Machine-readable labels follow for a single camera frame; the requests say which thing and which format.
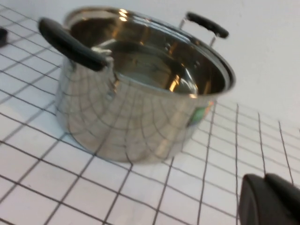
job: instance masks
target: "black handle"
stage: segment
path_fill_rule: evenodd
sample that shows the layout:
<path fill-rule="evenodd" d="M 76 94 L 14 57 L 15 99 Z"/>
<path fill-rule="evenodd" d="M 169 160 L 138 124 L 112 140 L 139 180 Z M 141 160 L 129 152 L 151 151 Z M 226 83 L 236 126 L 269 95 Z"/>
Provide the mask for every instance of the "black handle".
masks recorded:
<path fill-rule="evenodd" d="M 195 13 L 187 12 L 186 19 L 214 32 L 215 35 L 220 38 L 227 38 L 229 35 L 229 32 L 219 24 L 216 24 L 215 22 Z"/>
<path fill-rule="evenodd" d="M 49 44 L 74 62 L 94 71 L 102 70 L 107 65 L 104 56 L 81 44 L 58 22 L 42 18 L 38 29 Z"/>

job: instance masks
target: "black plastic handle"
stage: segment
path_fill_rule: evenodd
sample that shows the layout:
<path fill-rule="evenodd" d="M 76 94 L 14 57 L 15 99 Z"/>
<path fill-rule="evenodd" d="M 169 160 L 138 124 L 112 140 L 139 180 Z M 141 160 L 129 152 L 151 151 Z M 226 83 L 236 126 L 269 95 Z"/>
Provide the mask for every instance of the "black plastic handle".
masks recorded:
<path fill-rule="evenodd" d="M 186 19 L 214 32 L 220 38 L 227 38 L 229 35 L 229 32 L 219 24 L 195 13 L 187 12 Z"/>
<path fill-rule="evenodd" d="M 38 29 L 49 44 L 74 62 L 94 71 L 100 71 L 107 65 L 104 56 L 81 44 L 58 22 L 41 18 Z"/>

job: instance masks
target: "label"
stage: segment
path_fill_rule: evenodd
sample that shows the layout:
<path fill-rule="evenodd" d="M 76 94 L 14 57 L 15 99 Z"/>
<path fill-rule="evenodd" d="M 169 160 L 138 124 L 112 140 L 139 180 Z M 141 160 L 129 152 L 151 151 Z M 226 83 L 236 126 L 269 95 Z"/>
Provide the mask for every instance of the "label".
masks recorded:
<path fill-rule="evenodd" d="M 198 107 L 194 110 L 192 116 L 190 117 L 188 123 L 187 123 L 187 127 L 193 126 L 198 124 L 203 117 L 206 116 L 206 114 L 209 112 L 210 107 L 213 105 L 212 102 L 210 102 L 208 107 Z"/>

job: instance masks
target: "green sticker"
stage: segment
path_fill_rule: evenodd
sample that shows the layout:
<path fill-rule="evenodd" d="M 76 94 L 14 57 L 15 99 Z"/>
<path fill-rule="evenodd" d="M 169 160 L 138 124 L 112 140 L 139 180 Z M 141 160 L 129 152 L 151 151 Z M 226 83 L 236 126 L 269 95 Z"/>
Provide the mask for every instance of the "green sticker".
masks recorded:
<path fill-rule="evenodd" d="M 187 123 L 187 127 L 198 124 L 200 120 L 205 116 L 205 111 L 207 108 L 196 108 Z"/>

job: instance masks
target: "white wall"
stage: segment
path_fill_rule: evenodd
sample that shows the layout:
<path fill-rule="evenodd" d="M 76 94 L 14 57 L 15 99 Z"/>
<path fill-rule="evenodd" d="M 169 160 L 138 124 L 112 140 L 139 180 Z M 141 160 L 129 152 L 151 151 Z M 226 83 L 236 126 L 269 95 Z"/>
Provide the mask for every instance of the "white wall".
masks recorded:
<path fill-rule="evenodd" d="M 188 10 L 206 16 L 230 32 L 215 49 L 233 67 L 234 91 L 226 95 L 275 118 L 300 125 L 299 0 L 9 0 L 8 5 L 34 18 L 61 21 L 85 5 L 125 8 L 178 25 Z M 208 41 L 212 34 L 196 25 L 184 28 Z"/>

